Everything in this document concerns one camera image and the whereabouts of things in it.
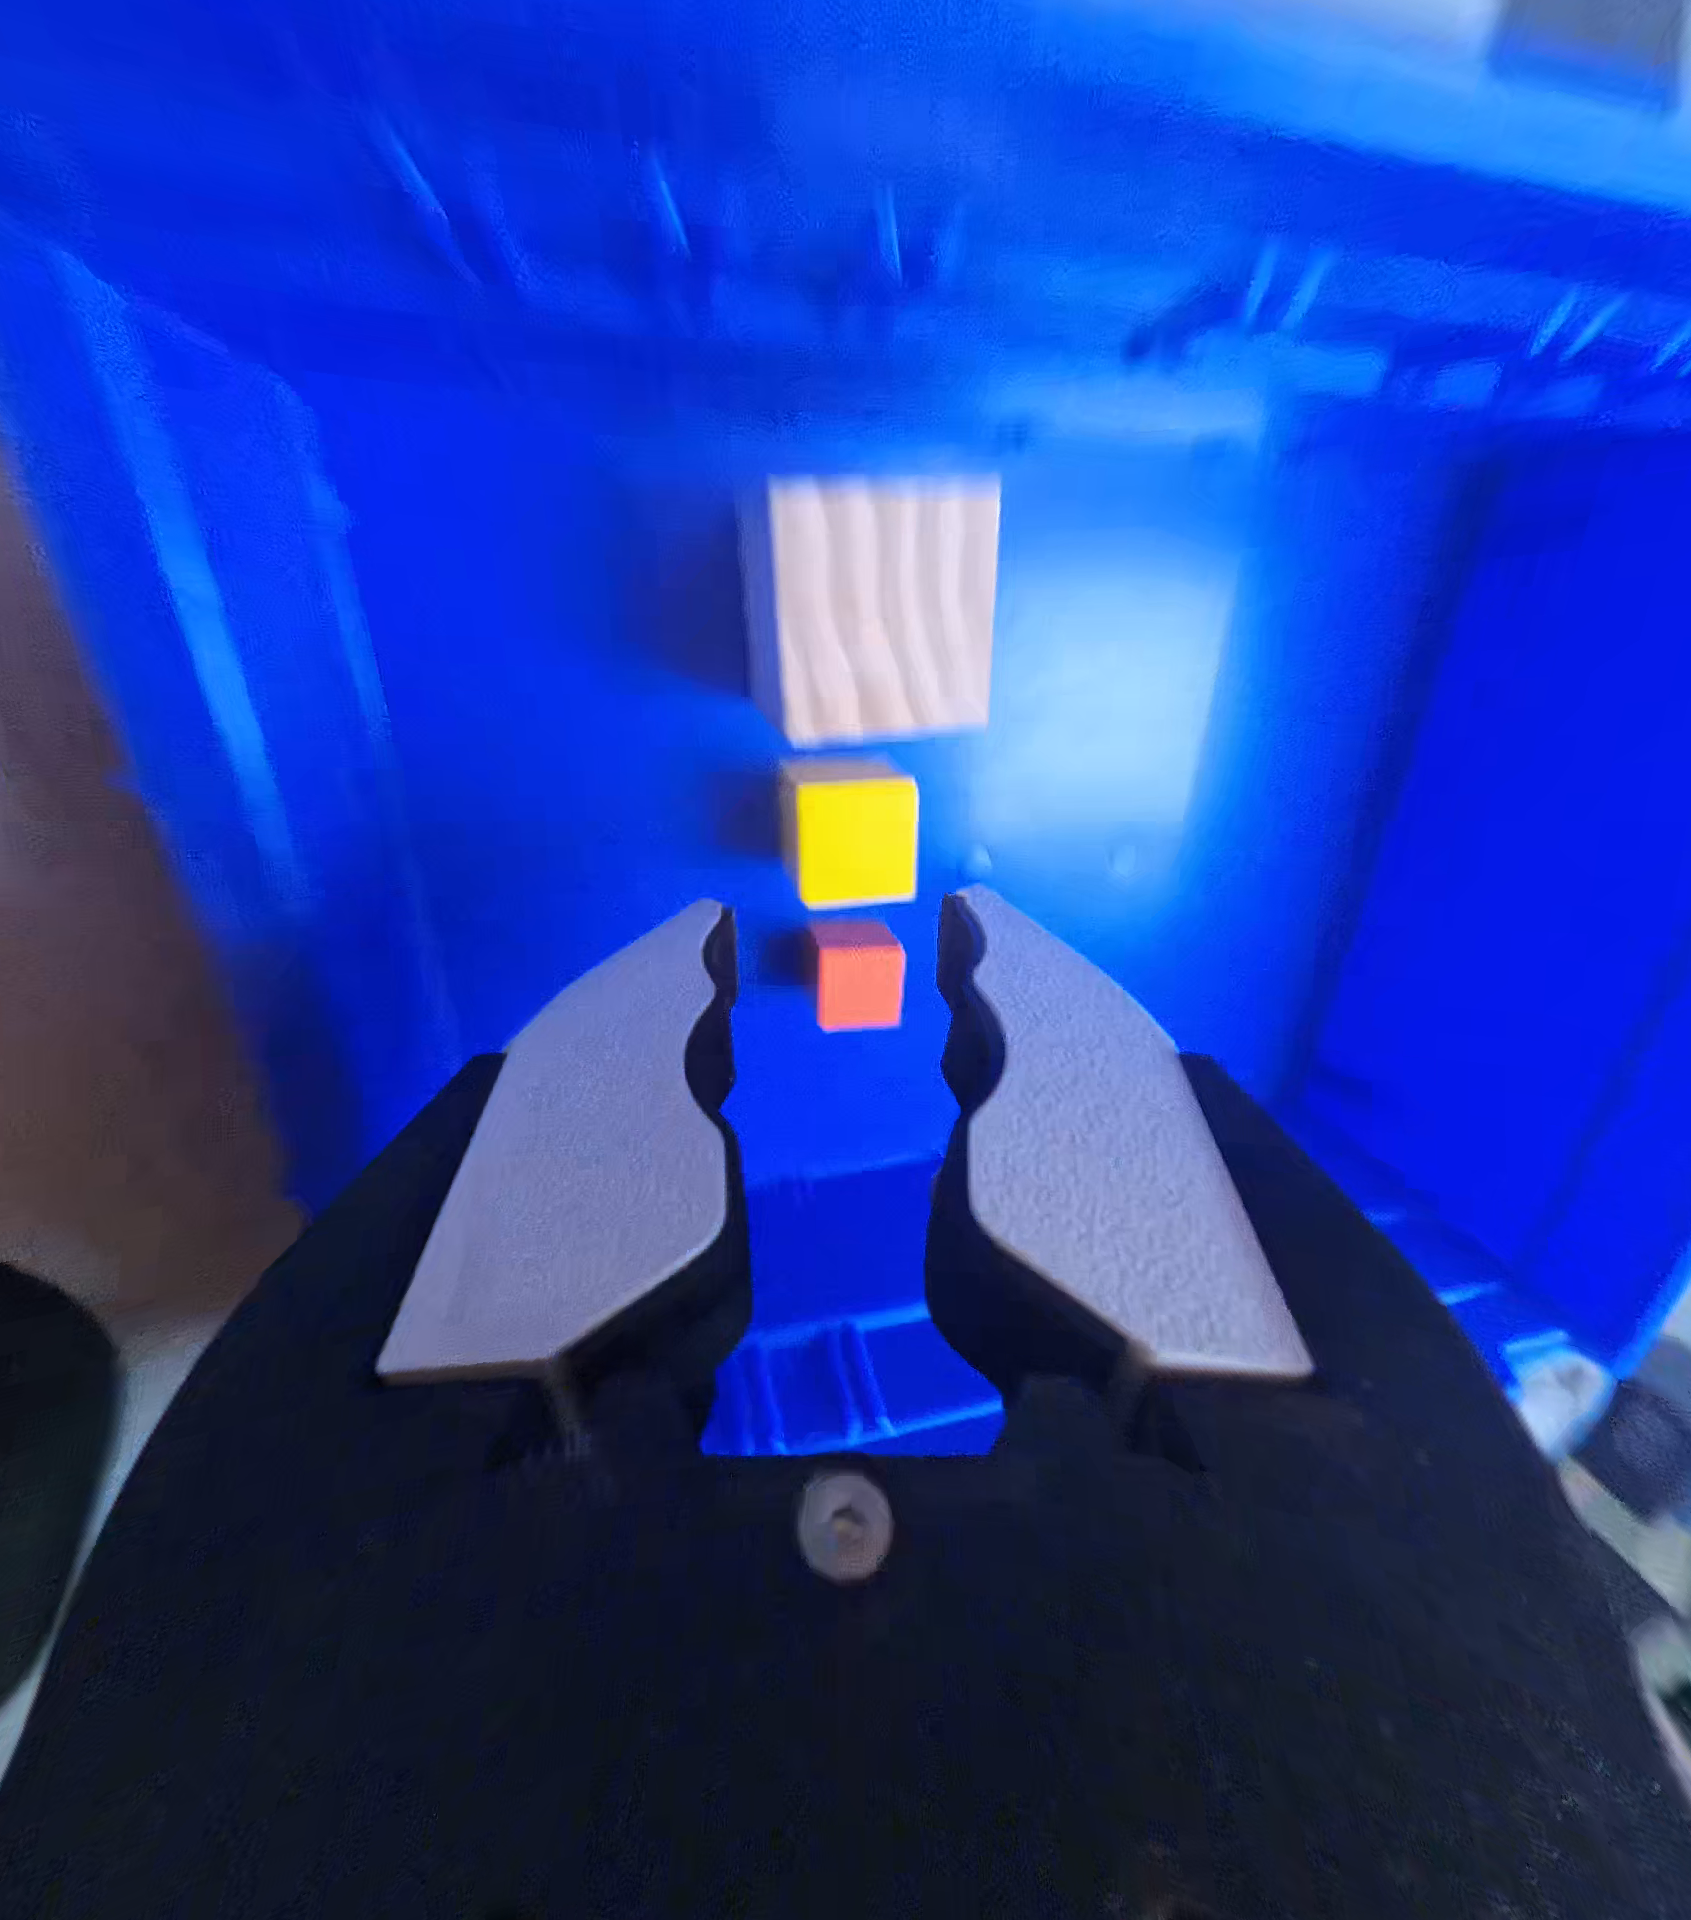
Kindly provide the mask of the large pale wooden cube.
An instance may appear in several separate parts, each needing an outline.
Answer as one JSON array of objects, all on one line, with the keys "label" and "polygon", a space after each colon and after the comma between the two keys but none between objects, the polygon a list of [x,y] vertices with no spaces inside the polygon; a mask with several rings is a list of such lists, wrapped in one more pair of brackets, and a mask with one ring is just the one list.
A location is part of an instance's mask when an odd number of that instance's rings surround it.
[{"label": "large pale wooden cube", "polygon": [[775,477],[735,518],[747,687],[795,753],[987,729],[1001,477]]}]

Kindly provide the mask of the blue plastic bin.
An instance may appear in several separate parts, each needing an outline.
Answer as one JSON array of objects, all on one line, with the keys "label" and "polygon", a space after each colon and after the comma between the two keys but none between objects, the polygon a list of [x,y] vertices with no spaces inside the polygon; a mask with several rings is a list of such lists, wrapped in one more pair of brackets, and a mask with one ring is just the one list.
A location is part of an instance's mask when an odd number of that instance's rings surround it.
[{"label": "blue plastic bin", "polygon": [[[1281,1111],[1513,1380],[1691,1276],[1691,5],[0,5],[0,439],[290,1191],[685,900],[725,1431],[969,1434],[937,900]],[[981,733],[793,750],[737,498],[1001,477]],[[919,791],[817,913],[781,760]],[[807,927],[883,921],[895,1030]]]}]

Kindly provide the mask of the yellow cube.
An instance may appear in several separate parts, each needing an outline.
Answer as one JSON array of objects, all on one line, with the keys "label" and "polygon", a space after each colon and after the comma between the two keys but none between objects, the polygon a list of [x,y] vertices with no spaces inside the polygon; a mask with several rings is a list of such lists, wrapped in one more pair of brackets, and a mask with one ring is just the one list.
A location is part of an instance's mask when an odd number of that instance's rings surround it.
[{"label": "yellow cube", "polygon": [[783,867],[799,904],[829,913],[917,897],[919,791],[875,754],[787,758],[775,777]]}]

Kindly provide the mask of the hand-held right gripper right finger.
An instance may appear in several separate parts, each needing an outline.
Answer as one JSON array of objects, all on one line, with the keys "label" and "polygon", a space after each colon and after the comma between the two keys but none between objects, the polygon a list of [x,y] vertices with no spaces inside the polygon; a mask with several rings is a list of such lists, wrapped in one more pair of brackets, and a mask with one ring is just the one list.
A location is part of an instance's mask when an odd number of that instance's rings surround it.
[{"label": "hand-held right gripper right finger", "polygon": [[945,895],[953,1130],[925,1302],[1013,1413],[1075,1391],[1119,1439],[1179,1385],[1285,1391],[1313,1354],[1181,1050],[1115,978],[985,885]]}]

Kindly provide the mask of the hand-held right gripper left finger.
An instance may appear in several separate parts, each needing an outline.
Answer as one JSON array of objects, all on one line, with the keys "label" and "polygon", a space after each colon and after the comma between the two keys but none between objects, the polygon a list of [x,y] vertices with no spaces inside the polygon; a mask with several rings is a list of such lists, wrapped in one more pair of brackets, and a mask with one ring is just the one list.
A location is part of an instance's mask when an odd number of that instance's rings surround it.
[{"label": "hand-held right gripper left finger", "polygon": [[521,1380],[573,1434],[627,1380],[699,1439],[753,1309],[733,913],[683,906],[509,1041],[378,1353],[387,1387]]}]

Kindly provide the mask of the red cube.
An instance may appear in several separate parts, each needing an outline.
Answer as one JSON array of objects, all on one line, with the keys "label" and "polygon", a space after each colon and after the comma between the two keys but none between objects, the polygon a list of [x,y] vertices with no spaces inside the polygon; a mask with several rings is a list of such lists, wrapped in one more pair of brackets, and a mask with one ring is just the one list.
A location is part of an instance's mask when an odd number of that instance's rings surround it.
[{"label": "red cube", "polygon": [[905,1012],[905,948],[877,918],[825,918],[807,927],[809,991],[821,1035],[893,1033]]}]

